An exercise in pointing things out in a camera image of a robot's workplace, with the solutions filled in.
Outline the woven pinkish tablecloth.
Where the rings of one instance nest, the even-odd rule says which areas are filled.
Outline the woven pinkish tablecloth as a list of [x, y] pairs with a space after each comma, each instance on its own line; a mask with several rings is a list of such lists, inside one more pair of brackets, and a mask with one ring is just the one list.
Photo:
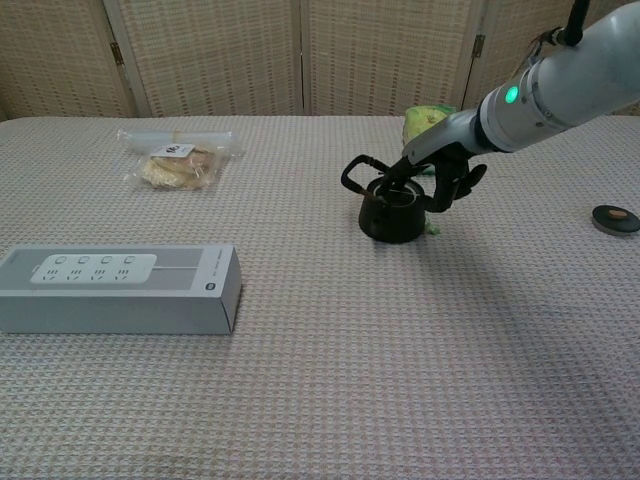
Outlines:
[[[124, 130], [233, 132], [201, 190], [126, 181]], [[489, 155], [440, 229], [384, 245], [339, 182], [394, 117], [0, 123], [16, 244], [231, 243], [234, 333], [0, 334], [0, 480], [640, 480], [640, 117]]]

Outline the bamboo folding screen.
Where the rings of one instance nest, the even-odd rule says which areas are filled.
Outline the bamboo folding screen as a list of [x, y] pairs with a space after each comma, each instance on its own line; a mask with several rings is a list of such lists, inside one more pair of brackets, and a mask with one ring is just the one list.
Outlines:
[[470, 107], [574, 0], [0, 0], [0, 121]]

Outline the grey power strip box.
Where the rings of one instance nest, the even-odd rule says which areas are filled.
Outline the grey power strip box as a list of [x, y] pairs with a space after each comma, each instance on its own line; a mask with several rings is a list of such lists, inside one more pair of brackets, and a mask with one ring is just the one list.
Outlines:
[[231, 245], [20, 245], [0, 259], [0, 332], [228, 335]]

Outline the black cast iron teapot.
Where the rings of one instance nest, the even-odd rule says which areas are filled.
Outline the black cast iron teapot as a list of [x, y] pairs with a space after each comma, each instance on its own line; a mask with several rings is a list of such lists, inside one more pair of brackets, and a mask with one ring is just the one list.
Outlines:
[[360, 154], [350, 161], [341, 174], [341, 184], [363, 197], [358, 217], [362, 232], [376, 241], [389, 244], [406, 243], [421, 236], [427, 222], [422, 186], [408, 179], [401, 186], [393, 186], [381, 195], [382, 176], [372, 180], [367, 187], [349, 177], [349, 173], [361, 164], [381, 174], [390, 167], [371, 156]]

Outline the green tissue pack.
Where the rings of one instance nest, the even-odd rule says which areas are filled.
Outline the green tissue pack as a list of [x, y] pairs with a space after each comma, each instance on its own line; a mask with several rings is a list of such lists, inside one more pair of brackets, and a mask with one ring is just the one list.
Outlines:
[[456, 111], [457, 109], [454, 106], [446, 104], [416, 105], [408, 108], [404, 114], [403, 145], [406, 146], [416, 136]]

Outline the black teapot lid brown knob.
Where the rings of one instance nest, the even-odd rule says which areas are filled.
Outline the black teapot lid brown knob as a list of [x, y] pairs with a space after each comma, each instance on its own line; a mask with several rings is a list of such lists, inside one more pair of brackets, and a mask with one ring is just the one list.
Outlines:
[[614, 236], [629, 236], [640, 232], [640, 218], [622, 207], [598, 205], [591, 213], [593, 225]]

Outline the bagged snack packet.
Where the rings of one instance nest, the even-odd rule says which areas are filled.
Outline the bagged snack packet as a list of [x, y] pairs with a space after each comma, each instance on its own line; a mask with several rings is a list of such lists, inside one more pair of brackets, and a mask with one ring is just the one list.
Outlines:
[[201, 190], [212, 187], [231, 155], [224, 148], [193, 143], [156, 146], [140, 155], [126, 181], [159, 190]]

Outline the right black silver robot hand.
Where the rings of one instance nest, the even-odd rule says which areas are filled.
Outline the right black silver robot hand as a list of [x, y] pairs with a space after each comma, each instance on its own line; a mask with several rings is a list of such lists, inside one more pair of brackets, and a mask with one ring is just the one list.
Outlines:
[[487, 152], [476, 138], [475, 123], [475, 111], [457, 112], [410, 140], [400, 160], [384, 173], [378, 195], [383, 197], [390, 189], [404, 185], [429, 165], [435, 169], [436, 187], [424, 198], [427, 211], [442, 213], [469, 195], [487, 171], [485, 164], [469, 167], [472, 157]]

